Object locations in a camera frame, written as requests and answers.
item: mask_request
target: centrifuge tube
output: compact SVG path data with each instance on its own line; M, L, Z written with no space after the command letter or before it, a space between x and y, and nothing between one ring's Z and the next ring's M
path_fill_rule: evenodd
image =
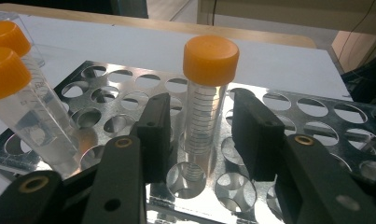
M217 120L228 84L234 79L239 58L237 45L226 38L201 35L184 50L188 78L188 108L184 150L203 154L213 148Z
M0 120L66 178L78 170L78 150L36 94L31 79L21 58L0 48Z
M20 27L12 21L0 21L0 47L15 51L30 71L31 84L36 95L55 120L64 128L70 128L69 116L62 102L49 86L36 60L30 55L31 44Z

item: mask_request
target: metal screw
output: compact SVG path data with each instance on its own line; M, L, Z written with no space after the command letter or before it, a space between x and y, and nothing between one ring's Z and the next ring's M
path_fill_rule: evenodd
M298 143L304 145L304 146L312 146L313 145L313 139L311 137L303 136L303 135L298 135L295 136L295 141Z
M115 147L128 147L132 144L132 139L130 138L120 138L115 142Z
M21 193L32 193L45 187L49 182L49 178L44 175L34 176L25 180L19 187Z

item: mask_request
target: orange screw cap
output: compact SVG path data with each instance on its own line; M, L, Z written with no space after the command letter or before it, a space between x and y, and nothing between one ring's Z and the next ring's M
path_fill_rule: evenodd
M30 51L31 44L12 21L0 21L0 47L13 49L20 57Z
M0 99L8 97L31 80L31 74L13 50L0 48Z
M235 77L239 55L237 45L224 37L193 37L185 45L184 74L204 86L227 85Z

